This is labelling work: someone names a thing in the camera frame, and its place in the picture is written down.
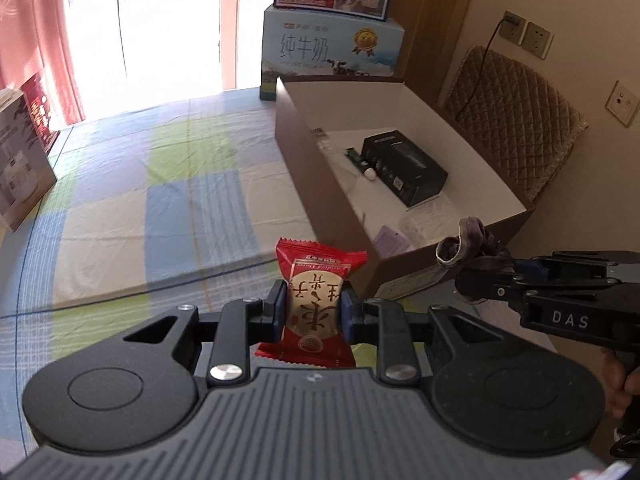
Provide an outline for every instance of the quilted chair back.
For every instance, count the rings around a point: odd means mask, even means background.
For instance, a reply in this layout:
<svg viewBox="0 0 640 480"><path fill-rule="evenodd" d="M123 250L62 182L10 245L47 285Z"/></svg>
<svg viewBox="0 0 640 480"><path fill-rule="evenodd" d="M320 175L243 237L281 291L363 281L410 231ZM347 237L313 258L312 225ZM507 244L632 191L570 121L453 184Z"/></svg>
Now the quilted chair back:
<svg viewBox="0 0 640 480"><path fill-rule="evenodd" d="M460 111L478 81L484 47L466 53L445 103ZM588 124L540 74L489 50L482 81L458 123L534 202Z"/></svg>

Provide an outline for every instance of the silver screw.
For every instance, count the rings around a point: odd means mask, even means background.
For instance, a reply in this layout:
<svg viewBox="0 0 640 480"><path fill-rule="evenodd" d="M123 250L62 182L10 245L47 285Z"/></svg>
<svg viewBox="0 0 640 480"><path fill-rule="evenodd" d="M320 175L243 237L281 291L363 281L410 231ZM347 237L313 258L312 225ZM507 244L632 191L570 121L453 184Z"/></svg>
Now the silver screw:
<svg viewBox="0 0 640 480"><path fill-rule="evenodd" d="M385 370L385 375L394 381L408 381L413 379L418 370L411 365L391 365Z"/></svg>
<svg viewBox="0 0 640 480"><path fill-rule="evenodd" d="M233 381L242 375L242 368L238 365L216 365L209 373L219 381Z"/></svg>
<svg viewBox="0 0 640 480"><path fill-rule="evenodd" d="M322 379L324 379L324 375L319 374L318 372L314 372L306 376L306 380L310 383L319 383Z"/></svg>

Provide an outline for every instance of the red curtain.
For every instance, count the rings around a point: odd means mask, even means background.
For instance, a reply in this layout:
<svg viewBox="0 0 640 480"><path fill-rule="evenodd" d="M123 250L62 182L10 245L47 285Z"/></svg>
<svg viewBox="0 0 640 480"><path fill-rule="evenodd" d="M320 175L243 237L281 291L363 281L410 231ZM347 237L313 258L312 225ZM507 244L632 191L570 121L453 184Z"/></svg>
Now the red curtain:
<svg viewBox="0 0 640 480"><path fill-rule="evenodd" d="M20 88L39 70L65 123L84 120L64 0L0 0L0 88Z"/></svg>

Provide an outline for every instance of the white wall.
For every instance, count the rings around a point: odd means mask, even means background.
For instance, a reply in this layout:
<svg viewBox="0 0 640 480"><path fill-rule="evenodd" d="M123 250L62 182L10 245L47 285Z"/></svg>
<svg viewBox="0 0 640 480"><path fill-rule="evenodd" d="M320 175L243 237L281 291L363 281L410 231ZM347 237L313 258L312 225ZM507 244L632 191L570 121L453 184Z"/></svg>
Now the white wall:
<svg viewBox="0 0 640 480"><path fill-rule="evenodd" d="M512 242L516 256L551 250L640 251L640 116L625 128L605 103L617 79L640 95L640 0L471 0L443 95L472 44L505 10L556 36L546 60L496 37L492 46L549 79L589 129Z"/></svg>

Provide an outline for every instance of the human hand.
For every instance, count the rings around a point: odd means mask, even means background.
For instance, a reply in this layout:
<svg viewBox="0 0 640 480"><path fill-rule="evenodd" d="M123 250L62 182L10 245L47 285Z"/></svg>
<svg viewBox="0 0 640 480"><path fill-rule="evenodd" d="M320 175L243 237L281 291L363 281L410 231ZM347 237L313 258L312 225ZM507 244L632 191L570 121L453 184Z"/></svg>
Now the human hand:
<svg viewBox="0 0 640 480"><path fill-rule="evenodd" d="M602 377L607 398L606 410L615 418L622 418L633 396L640 395L640 368L636 368L628 377L625 367L616 357L616 353L603 348Z"/></svg>

